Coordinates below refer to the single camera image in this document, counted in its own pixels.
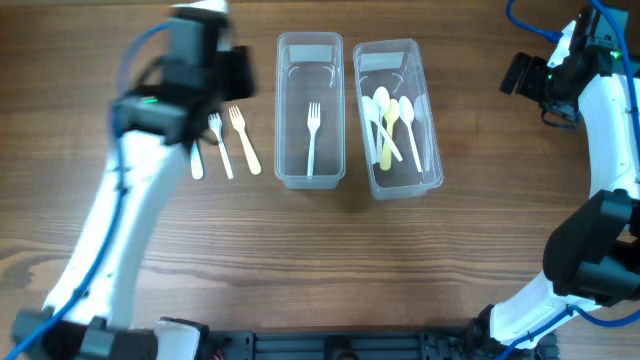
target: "clear plastic container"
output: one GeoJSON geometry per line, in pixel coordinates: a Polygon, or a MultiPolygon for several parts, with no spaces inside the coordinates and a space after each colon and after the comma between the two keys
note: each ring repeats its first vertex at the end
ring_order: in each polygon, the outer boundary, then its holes
{"type": "MultiPolygon", "coordinates": [[[[359,44],[353,50],[353,61],[358,110],[373,197],[378,200],[414,197],[440,186],[443,181],[440,152],[418,44],[411,39],[359,44]],[[413,105],[415,120],[411,128],[422,172],[418,171],[409,131],[401,119],[393,126],[392,138],[403,160],[398,161],[392,157],[391,167],[387,171],[381,170],[379,163],[372,164],[372,159],[376,156],[369,153],[368,120],[364,116],[362,97],[373,98],[380,86],[387,89],[391,99],[400,100],[402,96],[406,96],[413,105]]],[[[371,123],[370,128],[375,142],[377,126],[371,123]]]]}
{"type": "Polygon", "coordinates": [[[290,189],[333,189],[345,173],[344,63],[336,33],[278,39],[275,172],[290,189]],[[313,175],[307,176],[310,103],[320,104],[313,175]]]}

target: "yellow spoon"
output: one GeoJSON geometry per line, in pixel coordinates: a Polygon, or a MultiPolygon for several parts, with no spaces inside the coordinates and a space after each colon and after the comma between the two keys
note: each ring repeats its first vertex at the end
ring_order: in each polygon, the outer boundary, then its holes
{"type": "MultiPolygon", "coordinates": [[[[398,100],[391,99],[391,103],[389,104],[389,110],[384,114],[384,119],[387,121],[387,133],[389,133],[389,137],[393,138],[393,124],[400,118],[400,104],[398,104],[398,100]]],[[[380,159],[380,169],[383,171],[387,171],[391,169],[391,148],[387,142],[384,142],[384,146],[382,148],[382,158],[380,159]]]]}

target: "brown wood surface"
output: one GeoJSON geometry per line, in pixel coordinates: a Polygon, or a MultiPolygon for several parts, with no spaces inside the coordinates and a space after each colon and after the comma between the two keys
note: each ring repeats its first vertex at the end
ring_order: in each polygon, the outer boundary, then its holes
{"type": "MultiPolygon", "coordinates": [[[[519,16],[561,29],[583,1],[522,1],[519,16]]],[[[640,16],[637,3],[635,18],[640,16]]],[[[182,317],[214,329],[280,330],[462,325],[512,296],[541,268],[551,233],[586,199],[584,128],[543,126],[533,102],[498,92],[518,51],[553,46],[515,28],[504,0],[233,4],[259,93],[237,102],[263,166],[252,176],[237,136],[236,178],[205,148],[208,177],[188,179],[162,213],[138,280],[136,325],[182,317]],[[334,191],[290,191],[276,179],[276,39],[342,35],[347,172],[334,191]],[[420,45],[444,168],[421,198],[371,198],[352,49],[420,45]]],[[[0,353],[16,312],[39,307],[69,258],[101,178],[117,61],[165,5],[0,8],[0,353]]],[[[632,25],[629,34],[638,34],[632,25]]],[[[632,49],[639,52],[638,41],[632,49]]],[[[154,41],[141,56],[161,51],[154,41]]],[[[616,318],[637,304],[600,311],[616,318]]],[[[637,359],[640,325],[560,331],[563,359],[637,359]]]]}

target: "black metal base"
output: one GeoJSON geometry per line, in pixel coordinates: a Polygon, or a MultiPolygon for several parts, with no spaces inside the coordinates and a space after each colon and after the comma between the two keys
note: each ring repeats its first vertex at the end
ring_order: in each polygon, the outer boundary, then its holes
{"type": "MultiPolygon", "coordinates": [[[[219,360],[490,360],[498,353],[463,351],[465,328],[424,331],[254,334],[211,332],[219,360]]],[[[509,359],[558,360],[557,338],[550,334],[533,350],[509,359]]]]}

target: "utensil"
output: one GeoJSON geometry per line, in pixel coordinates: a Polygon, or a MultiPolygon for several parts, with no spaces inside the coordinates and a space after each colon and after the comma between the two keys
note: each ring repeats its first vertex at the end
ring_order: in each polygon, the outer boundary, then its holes
{"type": "Polygon", "coordinates": [[[309,128],[309,159],[307,160],[307,177],[313,176],[313,163],[316,155],[316,133],[320,128],[320,103],[309,104],[309,116],[307,117],[309,128]]]}
{"type": "Polygon", "coordinates": [[[202,180],[204,178],[204,164],[202,163],[202,156],[200,156],[200,145],[197,141],[191,145],[191,176],[195,180],[202,180]]]}
{"type": "Polygon", "coordinates": [[[251,141],[249,141],[249,137],[245,131],[246,124],[242,117],[242,113],[237,106],[232,106],[229,108],[229,114],[231,115],[231,124],[233,125],[233,128],[238,132],[238,134],[240,134],[240,140],[242,140],[242,147],[244,148],[244,155],[247,157],[249,170],[253,175],[258,175],[262,171],[262,166],[260,166],[258,156],[253,150],[251,141]]]}
{"type": "Polygon", "coordinates": [[[378,162],[376,144],[373,142],[373,129],[371,128],[371,117],[378,116],[376,104],[368,96],[362,97],[362,112],[365,118],[365,131],[367,133],[367,143],[369,144],[369,161],[373,165],[378,162]]]}
{"type": "Polygon", "coordinates": [[[411,101],[406,96],[400,98],[400,118],[407,125],[409,130],[409,141],[411,142],[411,152],[413,152],[413,159],[416,162],[416,168],[419,172],[422,172],[422,165],[420,164],[420,155],[418,154],[418,147],[416,146],[416,139],[413,136],[413,129],[411,124],[413,123],[414,114],[411,101]]]}
{"type": "MultiPolygon", "coordinates": [[[[398,121],[400,117],[400,105],[398,100],[392,99],[389,105],[389,110],[384,114],[384,119],[387,121],[387,133],[393,139],[393,124],[398,121]]],[[[380,160],[380,170],[388,171],[391,169],[391,148],[389,143],[385,142],[382,148],[382,159],[380,160]]]]}
{"type": "MultiPolygon", "coordinates": [[[[391,104],[391,100],[389,99],[389,91],[384,86],[380,86],[376,89],[376,92],[373,93],[373,101],[378,106],[378,122],[382,124],[382,115],[384,115],[387,110],[389,110],[389,105],[391,104]]],[[[380,138],[382,135],[382,131],[384,128],[378,128],[378,137],[376,139],[376,154],[377,159],[380,161],[382,157],[382,139],[380,138]]]]}
{"type": "Polygon", "coordinates": [[[222,140],[222,120],[220,119],[220,114],[215,113],[213,115],[209,115],[209,128],[218,138],[218,147],[220,148],[220,155],[222,156],[222,163],[224,164],[224,170],[227,172],[227,177],[229,179],[233,179],[231,163],[229,162],[229,154],[227,153],[227,147],[224,146],[224,141],[222,140]]]}
{"type": "MultiPolygon", "coordinates": [[[[377,109],[375,104],[371,104],[371,109],[369,111],[376,112],[376,111],[378,111],[378,109],[377,109]]],[[[400,154],[400,150],[398,150],[398,147],[393,142],[393,139],[391,139],[391,136],[389,136],[389,134],[387,134],[387,130],[385,130],[382,127],[382,124],[380,123],[380,119],[378,119],[377,114],[376,114],[376,116],[368,117],[368,120],[371,121],[372,123],[376,124],[378,129],[380,129],[380,132],[382,133],[382,136],[384,137],[384,141],[389,143],[389,147],[391,148],[391,152],[393,153],[393,155],[395,155],[395,157],[396,157],[396,159],[398,159],[398,161],[402,161],[402,155],[400,154]]]]}
{"type": "MultiPolygon", "coordinates": [[[[428,130],[428,122],[427,122],[427,111],[425,111],[425,106],[429,106],[429,100],[427,99],[427,95],[422,94],[416,98],[416,101],[413,103],[413,112],[415,114],[415,119],[424,124],[425,128],[428,130]]],[[[425,147],[425,170],[429,171],[431,168],[431,138],[429,131],[425,134],[425,141],[427,146],[425,147]]]]}

